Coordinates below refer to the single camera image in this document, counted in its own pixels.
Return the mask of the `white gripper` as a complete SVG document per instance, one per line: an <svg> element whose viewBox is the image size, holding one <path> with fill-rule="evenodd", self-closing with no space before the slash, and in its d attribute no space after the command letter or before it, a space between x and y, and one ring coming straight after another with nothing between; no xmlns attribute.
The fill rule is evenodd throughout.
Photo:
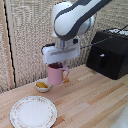
<svg viewBox="0 0 128 128"><path fill-rule="evenodd" d="M72 46L69 46L68 48L62 50L58 49L54 45L51 46L45 46L42 48L42 54L43 54L43 62L46 65L61 62L61 67L65 67L65 60L69 60L72 58L76 58L80 54L80 46L78 44L73 44Z"/></svg>

